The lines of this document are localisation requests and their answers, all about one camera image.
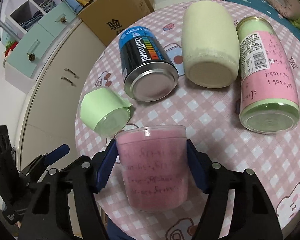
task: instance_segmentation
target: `pine cone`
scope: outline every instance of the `pine cone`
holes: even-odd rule
[[[35,55],[33,53],[29,54],[29,60],[33,62],[35,60]]]

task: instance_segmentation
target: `white container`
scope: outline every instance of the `white container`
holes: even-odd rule
[[[214,1],[190,5],[183,17],[182,55],[185,74],[197,85],[231,85],[239,71],[240,47],[234,19]]]

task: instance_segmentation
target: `clear plastic cup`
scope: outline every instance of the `clear plastic cup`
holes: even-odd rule
[[[117,148],[129,203],[146,212],[163,212],[188,196],[186,128],[143,127],[119,133]]]

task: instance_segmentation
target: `blue gripper pad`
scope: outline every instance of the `blue gripper pad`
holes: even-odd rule
[[[104,152],[98,152],[92,158],[91,163],[95,170],[94,193],[99,193],[106,186],[117,156],[117,144],[115,139],[112,139]]]
[[[63,156],[66,156],[70,152],[68,145],[63,144],[57,149],[50,152],[44,159],[44,165],[52,165],[56,161],[60,160]]]
[[[188,166],[194,182],[203,193],[209,189],[209,168],[212,161],[207,154],[198,152],[191,140],[187,140]]]

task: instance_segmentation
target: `pink checkered tablecloth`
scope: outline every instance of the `pink checkered tablecloth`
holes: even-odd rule
[[[300,42],[284,26],[252,8],[218,1],[237,24],[242,18],[257,15],[274,28],[287,53],[298,89],[300,102]],[[154,33],[173,60],[181,54],[182,19],[192,2],[171,5],[137,21]],[[84,85],[81,98],[95,86],[109,86],[127,98],[116,37],[93,66]],[[129,98],[136,108],[124,130],[159,124],[186,126],[187,137],[198,151],[227,169],[243,171],[252,168],[266,189],[283,228],[300,209],[300,122],[287,133],[273,136],[246,130],[235,112],[240,98],[240,84],[235,82],[223,89],[207,89],[179,77],[177,88],[164,99],[144,103]],[[75,121],[76,147],[80,155],[92,157],[106,147],[107,140],[85,126],[77,116]],[[125,233],[140,239],[191,239],[203,212],[207,196],[191,180],[188,199],[176,209],[163,213],[146,213],[132,208],[127,200],[120,171],[115,164],[106,185],[96,200],[109,218]],[[229,195],[226,216],[220,236],[228,233],[234,193]]]

